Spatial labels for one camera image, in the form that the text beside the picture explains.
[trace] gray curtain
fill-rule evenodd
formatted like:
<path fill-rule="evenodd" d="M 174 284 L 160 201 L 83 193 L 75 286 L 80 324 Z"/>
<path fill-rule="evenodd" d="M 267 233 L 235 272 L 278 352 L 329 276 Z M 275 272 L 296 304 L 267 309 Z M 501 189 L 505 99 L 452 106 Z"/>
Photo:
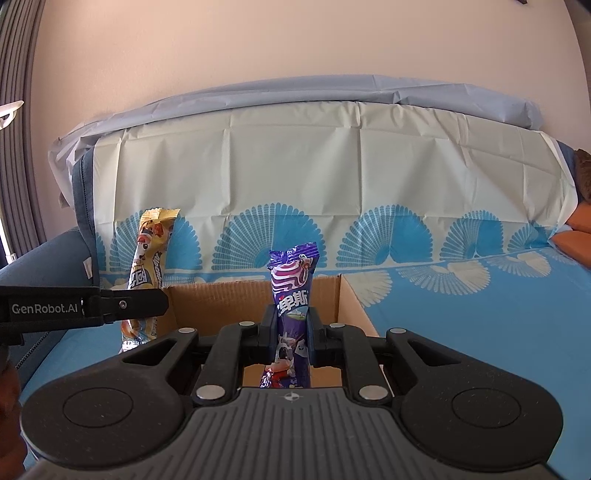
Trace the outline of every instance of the gray curtain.
<path fill-rule="evenodd" d="M 31 74 L 45 0 L 8 0 L 0 15 L 0 105 L 24 100 L 0 131 L 0 214 L 18 257 L 43 243 L 31 154 Z"/>

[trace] pink wall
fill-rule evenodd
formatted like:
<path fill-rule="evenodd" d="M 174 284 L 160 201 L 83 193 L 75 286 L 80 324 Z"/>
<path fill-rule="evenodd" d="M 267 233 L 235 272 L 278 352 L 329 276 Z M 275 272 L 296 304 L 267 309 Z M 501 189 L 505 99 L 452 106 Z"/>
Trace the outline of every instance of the pink wall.
<path fill-rule="evenodd" d="M 561 0 L 50 0 L 31 98 L 48 237 L 75 221 L 46 152 L 77 124 L 205 87 L 331 73 L 523 96 L 541 106 L 548 133 L 591 148 L 585 72 Z"/>

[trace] white plastic sheet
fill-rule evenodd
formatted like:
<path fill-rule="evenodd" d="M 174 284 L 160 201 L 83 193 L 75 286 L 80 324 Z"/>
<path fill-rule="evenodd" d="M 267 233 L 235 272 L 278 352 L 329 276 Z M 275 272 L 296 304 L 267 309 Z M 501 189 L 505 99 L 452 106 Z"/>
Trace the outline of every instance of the white plastic sheet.
<path fill-rule="evenodd" d="M 72 169 L 99 138 L 150 122 L 274 103 L 354 100 L 440 108 L 528 129 L 542 125 L 540 109 L 528 100 L 466 83 L 379 75 L 295 77 L 227 85 L 175 95 L 127 112 L 80 125 L 51 146 L 48 159 L 66 202 L 73 206 Z"/>
<path fill-rule="evenodd" d="M 128 274 L 137 219 L 151 207 L 184 217 L 167 260 L 179 283 L 261 271 L 270 248 L 304 241 L 322 244 L 320 268 L 339 271 L 501 254 L 550 236 L 577 203 L 545 134 L 377 103 L 257 106 L 131 128 L 97 142 L 93 178 L 99 268 L 111 283 Z"/>

